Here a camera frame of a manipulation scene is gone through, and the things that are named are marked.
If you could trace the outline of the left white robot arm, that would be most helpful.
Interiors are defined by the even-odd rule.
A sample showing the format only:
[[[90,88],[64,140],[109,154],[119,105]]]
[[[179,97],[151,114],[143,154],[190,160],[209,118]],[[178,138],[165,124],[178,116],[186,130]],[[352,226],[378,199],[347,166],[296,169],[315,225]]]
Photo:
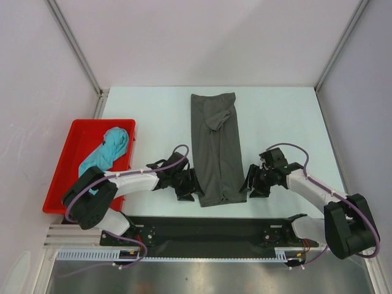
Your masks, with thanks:
[[[112,172],[90,167],[62,198],[66,207],[65,218],[83,230],[98,228],[106,231],[127,245],[135,239],[135,229],[125,214],[110,208],[113,200],[133,192],[168,187],[174,189],[179,201],[193,201],[193,194],[203,194],[195,169],[179,152],[139,170]]]

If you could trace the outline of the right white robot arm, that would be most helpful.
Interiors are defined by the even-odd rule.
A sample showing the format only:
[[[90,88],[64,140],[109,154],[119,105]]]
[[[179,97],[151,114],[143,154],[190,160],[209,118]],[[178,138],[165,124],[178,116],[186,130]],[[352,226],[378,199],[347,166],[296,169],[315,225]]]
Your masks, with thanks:
[[[310,238],[325,246],[339,259],[353,255],[374,258],[380,252],[380,235],[367,200],[361,194],[342,194],[311,176],[304,164],[290,163],[275,144],[260,153],[260,165],[252,164],[241,191],[252,198],[267,198],[273,186],[282,186],[311,203],[322,219],[301,216],[283,229],[290,246]]]

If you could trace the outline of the red plastic bin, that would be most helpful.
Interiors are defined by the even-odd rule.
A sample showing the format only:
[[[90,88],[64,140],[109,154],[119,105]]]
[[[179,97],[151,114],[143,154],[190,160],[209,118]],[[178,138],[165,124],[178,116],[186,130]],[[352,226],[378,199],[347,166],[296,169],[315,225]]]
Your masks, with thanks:
[[[60,155],[42,211],[47,214],[64,215],[63,195],[78,179],[78,168],[104,140],[104,134],[113,127],[124,129],[129,136],[125,155],[114,161],[111,172],[130,168],[132,148],[135,140],[136,122],[133,119],[76,119],[71,124]]]

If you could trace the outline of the aluminium frame rail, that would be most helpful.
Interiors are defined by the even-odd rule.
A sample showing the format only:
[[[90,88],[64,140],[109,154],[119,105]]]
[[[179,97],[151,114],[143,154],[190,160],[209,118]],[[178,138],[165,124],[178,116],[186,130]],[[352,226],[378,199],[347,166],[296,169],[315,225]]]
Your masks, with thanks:
[[[45,238],[44,248],[94,248],[100,246],[101,231],[82,230],[78,225],[52,224]]]

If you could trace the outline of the dark grey t-shirt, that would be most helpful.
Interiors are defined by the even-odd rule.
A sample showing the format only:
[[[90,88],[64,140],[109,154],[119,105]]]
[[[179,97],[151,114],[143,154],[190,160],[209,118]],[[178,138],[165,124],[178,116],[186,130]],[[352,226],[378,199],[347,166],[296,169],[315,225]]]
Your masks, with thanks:
[[[235,93],[190,97],[192,159],[202,207],[247,202]]]

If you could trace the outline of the left aluminium corner post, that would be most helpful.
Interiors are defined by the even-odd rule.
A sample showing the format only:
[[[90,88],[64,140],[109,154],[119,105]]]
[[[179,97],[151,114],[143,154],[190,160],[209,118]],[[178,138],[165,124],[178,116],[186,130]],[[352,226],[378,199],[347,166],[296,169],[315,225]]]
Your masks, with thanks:
[[[68,21],[66,20],[65,15],[63,14],[58,2],[55,0],[44,0],[44,3],[47,5],[55,22],[59,26],[60,31],[62,32],[75,59],[79,63],[89,84],[91,85],[97,96],[102,97],[102,95],[104,94],[104,90],[100,87],[99,82],[97,81],[97,78],[94,75],[92,68],[89,65],[89,62],[86,59],[86,56],[83,53],[83,50],[81,49],[78,40],[75,37],[70,25],[68,24]]]

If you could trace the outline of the aluminium corner post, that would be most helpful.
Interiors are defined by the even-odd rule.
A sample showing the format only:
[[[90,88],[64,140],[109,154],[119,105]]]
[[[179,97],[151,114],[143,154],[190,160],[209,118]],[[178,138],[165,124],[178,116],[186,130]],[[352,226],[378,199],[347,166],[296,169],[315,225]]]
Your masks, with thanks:
[[[347,23],[347,26],[343,30],[343,33],[341,34],[330,58],[328,59],[325,67],[323,68],[315,86],[314,90],[315,93],[318,94],[328,79],[330,73],[332,72],[334,66],[336,65],[340,55],[344,51],[344,48],[346,47],[347,43],[349,42],[352,34],[354,33],[356,27],[358,26],[358,23],[361,20],[361,17],[365,13],[366,9],[368,8],[369,4],[371,3],[371,0],[360,0],[358,2],[358,5],[356,6],[352,16],[349,19],[349,22]]]
[[[97,81],[97,78],[94,75],[92,68],[89,65],[89,62],[86,59],[86,56],[83,53],[83,50],[81,49],[78,40],[75,37],[70,25],[68,24],[68,21],[66,20],[65,15],[63,14],[58,2],[55,0],[44,0],[44,3],[47,5],[55,22],[59,26],[60,31],[62,32],[75,59],[79,63],[89,84],[91,85],[97,96],[102,97],[102,95],[104,94],[104,90],[100,87],[99,82]]]

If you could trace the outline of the teal t-shirt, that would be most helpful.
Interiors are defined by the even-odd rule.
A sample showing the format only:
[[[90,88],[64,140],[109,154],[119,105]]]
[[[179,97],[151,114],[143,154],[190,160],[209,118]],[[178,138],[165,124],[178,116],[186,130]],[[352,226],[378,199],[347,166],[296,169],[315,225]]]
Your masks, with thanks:
[[[106,131],[101,144],[79,165],[80,178],[90,167],[98,167],[103,172],[113,167],[114,161],[125,155],[129,145],[129,135],[125,129],[114,127]]]

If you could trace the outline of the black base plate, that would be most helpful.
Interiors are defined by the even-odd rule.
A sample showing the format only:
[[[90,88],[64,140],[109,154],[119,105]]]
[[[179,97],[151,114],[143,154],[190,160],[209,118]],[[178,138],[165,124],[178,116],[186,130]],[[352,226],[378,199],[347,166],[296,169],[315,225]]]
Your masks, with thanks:
[[[291,224],[297,218],[134,216],[124,236],[143,242],[151,258],[268,258],[281,247],[319,247],[295,236]]]

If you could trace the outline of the right aluminium corner post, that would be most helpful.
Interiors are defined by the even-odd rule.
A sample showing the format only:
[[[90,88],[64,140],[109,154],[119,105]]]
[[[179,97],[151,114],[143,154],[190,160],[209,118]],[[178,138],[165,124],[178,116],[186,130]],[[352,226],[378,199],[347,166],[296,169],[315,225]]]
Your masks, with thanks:
[[[336,65],[340,55],[344,51],[344,48],[346,47],[347,43],[349,42],[352,34],[354,33],[356,27],[358,26],[358,23],[361,20],[361,17],[365,13],[366,9],[368,8],[369,4],[371,3],[371,0],[360,0],[358,2],[358,5],[356,6],[352,16],[349,19],[349,22],[347,23],[347,26],[343,30],[343,33],[341,34],[330,58],[328,59],[325,67],[323,68],[315,86],[314,90],[315,93],[318,94],[328,79],[330,73],[332,72],[334,66]]]

